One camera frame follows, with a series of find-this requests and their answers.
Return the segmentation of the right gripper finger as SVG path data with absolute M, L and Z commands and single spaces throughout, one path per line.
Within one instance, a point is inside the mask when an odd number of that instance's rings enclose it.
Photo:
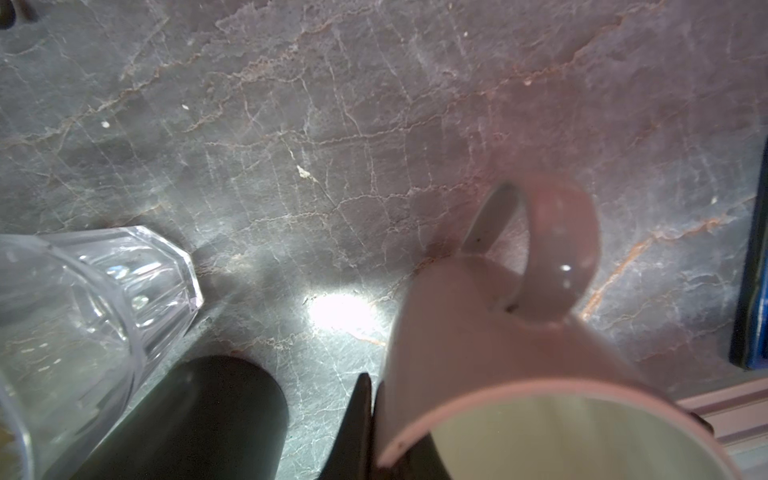
M 373 424 L 372 382 L 361 373 L 319 480 L 365 480 L 370 474 Z

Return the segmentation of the white ceramic mug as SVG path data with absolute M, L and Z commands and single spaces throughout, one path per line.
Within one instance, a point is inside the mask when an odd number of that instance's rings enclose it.
M 696 417 L 573 313 L 600 258 L 590 196 L 493 189 L 413 281 L 375 402 L 376 472 L 440 479 L 736 479 Z

